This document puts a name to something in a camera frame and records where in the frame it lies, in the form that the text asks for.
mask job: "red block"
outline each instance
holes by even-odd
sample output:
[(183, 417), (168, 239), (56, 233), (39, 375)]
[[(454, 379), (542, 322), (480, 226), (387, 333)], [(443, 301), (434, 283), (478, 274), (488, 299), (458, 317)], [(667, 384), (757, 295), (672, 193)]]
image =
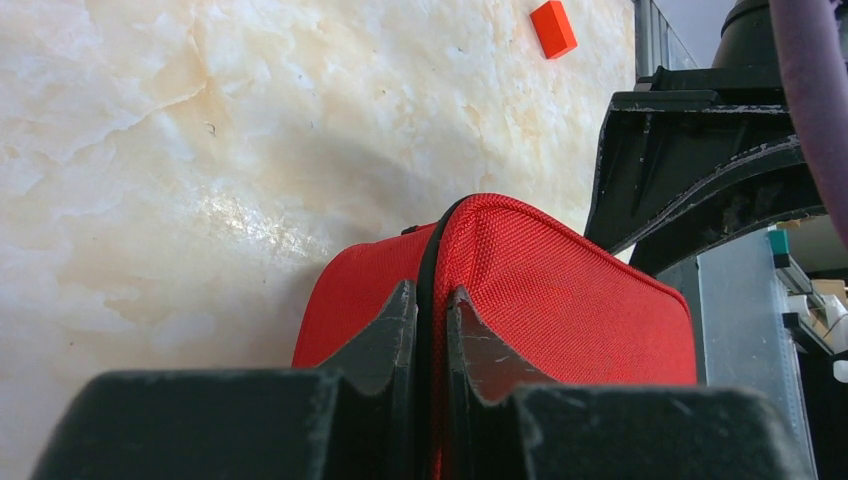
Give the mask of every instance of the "red block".
[(530, 14), (545, 57), (559, 58), (577, 48), (577, 38), (565, 15), (562, 2), (550, 1)]

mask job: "marble surface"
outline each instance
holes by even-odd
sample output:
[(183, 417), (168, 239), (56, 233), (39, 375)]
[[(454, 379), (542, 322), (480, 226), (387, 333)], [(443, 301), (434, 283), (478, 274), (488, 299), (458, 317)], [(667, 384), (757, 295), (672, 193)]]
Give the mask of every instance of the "marble surface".
[(286, 366), (342, 248), (495, 191), (582, 230), (630, 0), (0, 0), (0, 478), (124, 368)]

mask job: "red pouch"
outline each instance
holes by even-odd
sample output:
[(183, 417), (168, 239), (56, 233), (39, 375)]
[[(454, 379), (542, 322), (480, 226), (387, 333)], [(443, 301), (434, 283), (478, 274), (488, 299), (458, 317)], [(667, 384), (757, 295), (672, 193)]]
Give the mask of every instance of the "red pouch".
[(312, 292), (292, 366), (327, 359), (404, 279), (417, 282), (416, 368), (424, 371), (416, 377), (431, 382), (423, 407), (433, 478), (441, 477), (449, 434), (445, 314), (459, 285), (489, 328), (560, 382), (696, 383), (691, 319), (676, 291), (541, 211), (495, 194), (466, 197), (438, 223), (340, 253)]

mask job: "red nylon fabric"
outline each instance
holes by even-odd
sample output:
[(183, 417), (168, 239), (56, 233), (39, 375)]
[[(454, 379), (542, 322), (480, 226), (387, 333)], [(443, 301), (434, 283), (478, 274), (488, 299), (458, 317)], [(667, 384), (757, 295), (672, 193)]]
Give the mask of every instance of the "red nylon fabric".
[(432, 472), (441, 472), (448, 444), (445, 315), (459, 285), (489, 328), (560, 382), (696, 383), (692, 323), (678, 292), (529, 205), (475, 195), (451, 216), (436, 264)]
[(300, 325), (292, 367), (314, 367), (380, 313), (401, 280), (416, 280), (432, 225), (347, 248), (321, 273)]
[[(400, 280), (417, 279), (432, 231), (427, 225), (336, 257), (313, 290), (293, 366), (324, 361), (379, 313)], [(489, 328), (563, 383), (696, 382), (691, 320), (676, 291), (533, 207), (501, 195), (469, 197), (450, 217), (436, 262), (433, 478), (447, 473), (445, 312), (459, 285)]]

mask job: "black zipper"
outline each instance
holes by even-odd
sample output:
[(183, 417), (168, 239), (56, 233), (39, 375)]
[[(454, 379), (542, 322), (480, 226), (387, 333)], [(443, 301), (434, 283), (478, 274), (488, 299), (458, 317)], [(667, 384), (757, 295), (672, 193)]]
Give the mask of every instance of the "black zipper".
[(433, 388), (430, 355), (433, 349), (433, 291), (436, 282), (436, 260), (439, 258), (439, 245), (448, 221), (457, 207), (470, 197), (471, 195), (468, 195), (451, 205), (439, 219), (424, 248), (418, 269), (418, 281), (415, 287), (418, 302), (418, 319), (415, 324), (415, 472), (419, 480), (430, 478), (430, 419), (432, 417), (430, 392)]

